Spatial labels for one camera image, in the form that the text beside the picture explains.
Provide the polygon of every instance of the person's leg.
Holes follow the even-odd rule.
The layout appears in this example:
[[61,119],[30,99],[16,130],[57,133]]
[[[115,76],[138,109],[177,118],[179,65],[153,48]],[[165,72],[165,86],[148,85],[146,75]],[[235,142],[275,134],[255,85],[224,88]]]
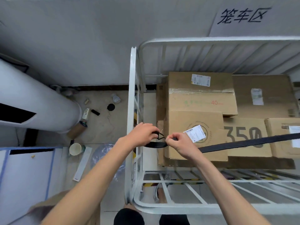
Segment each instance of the person's leg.
[[[162,188],[157,189],[160,204],[166,204],[167,199]],[[161,215],[159,225],[190,225],[187,215]]]
[[145,225],[143,216],[131,204],[121,209],[114,219],[114,225]]

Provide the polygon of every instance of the ratchet strap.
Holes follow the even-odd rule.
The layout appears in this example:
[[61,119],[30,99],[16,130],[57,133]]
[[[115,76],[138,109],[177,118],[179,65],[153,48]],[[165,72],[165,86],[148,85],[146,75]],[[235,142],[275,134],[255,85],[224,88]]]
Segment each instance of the ratchet strap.
[[[251,139],[251,140],[229,142],[229,143],[199,147],[198,149],[204,153],[204,152],[221,151],[221,150],[231,149],[231,148],[242,148],[247,146],[262,145],[262,144],[268,144],[268,143],[274,143],[274,142],[286,141],[286,140],[295,140],[295,139],[300,139],[300,133],[291,133],[285,135],[262,137],[262,138]],[[149,144],[145,145],[145,147],[148,148],[164,148],[167,146],[168,145],[166,142],[152,142],[152,141]]]

